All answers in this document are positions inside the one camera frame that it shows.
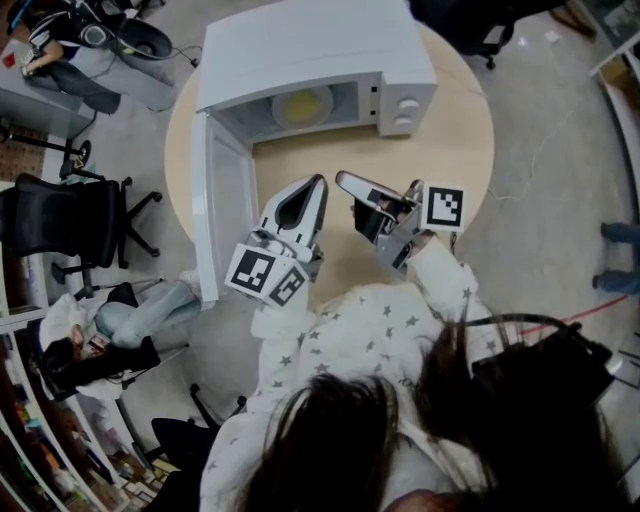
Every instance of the concrete floor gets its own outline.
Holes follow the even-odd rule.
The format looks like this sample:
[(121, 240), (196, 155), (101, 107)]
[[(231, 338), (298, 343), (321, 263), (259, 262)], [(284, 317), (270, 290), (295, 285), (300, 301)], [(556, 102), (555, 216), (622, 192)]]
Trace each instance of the concrete floor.
[[(168, 2), (148, 21), (183, 48), (202, 44), (208, 23), (264, 3)], [(556, 30), (560, 41), (550, 44), (545, 39), (549, 30)], [(526, 195), (498, 200), (487, 194), (476, 220), (457, 244), (458, 257), (474, 269), (481, 296), (496, 312), (572, 316), (615, 298), (591, 289), (594, 273), (605, 266), (633, 267), (630, 248), (605, 244), (598, 231), (602, 221), (631, 222), (635, 209), (615, 120), (598, 84), (588, 77), (602, 53), (599, 43), (586, 41), (542, 14), (517, 24), (495, 71), (486, 70), (480, 58), (467, 59), (493, 116), (496, 161), (491, 189), (496, 195), (522, 193), (534, 151), (555, 130), (536, 154), (535, 179)], [(182, 58), (168, 66), (179, 86), (192, 71)], [(134, 179), (132, 201), (149, 190), (166, 192), (163, 148), (168, 119), (168, 113), (152, 113), (124, 98), (120, 111), (111, 118), (101, 116), (89, 134), (98, 171), (110, 178)], [(95, 283), (140, 276), (175, 278), (194, 266), (193, 244), (166, 194), (165, 201), (149, 207), (138, 226), (161, 249), (161, 258), (152, 260), (131, 245), (131, 269), (94, 272)], [(259, 351), (249, 334), (252, 312), (253, 305), (242, 300), (218, 304), (176, 334), (190, 337), (191, 348), (183, 356), (149, 372), (127, 390), (124, 402), (148, 448), (156, 445), (152, 418), (197, 416), (188, 395), (191, 383), (202, 387), (203, 398), (222, 418), (233, 410), (238, 395), (252, 393)], [(584, 333), (593, 339), (612, 347), (633, 343), (636, 300), (625, 300), (582, 321)], [(639, 397), (640, 393), (615, 384), (605, 401), (617, 430), (624, 434), (626, 460), (640, 452), (636, 433), (640, 429), (633, 428), (640, 413)], [(628, 412), (630, 403), (634, 415)], [(624, 413), (622, 404), (627, 407)]]

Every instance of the desk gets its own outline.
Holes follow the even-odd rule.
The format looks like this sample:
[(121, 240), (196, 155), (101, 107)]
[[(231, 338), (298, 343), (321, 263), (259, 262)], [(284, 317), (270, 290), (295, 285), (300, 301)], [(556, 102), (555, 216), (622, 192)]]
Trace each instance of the desk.
[[(335, 185), (344, 169), (404, 192), (412, 180), (460, 185), (467, 191), (468, 227), (489, 187), (493, 169), (493, 124), (489, 105), (473, 72), (439, 35), (420, 25), (420, 35), (438, 77), (439, 87), (419, 131), (412, 137), (378, 136), (374, 126), (299, 135), (254, 147), (258, 202), (290, 182), (323, 174), (329, 200), (319, 244), (325, 253), (315, 300), (327, 300), (356, 284), (388, 282), (374, 259), (373, 246), (353, 228), (352, 198)], [(191, 121), (199, 72), (189, 78), (174, 111), (165, 144), (165, 176), (171, 204), (192, 237)]]

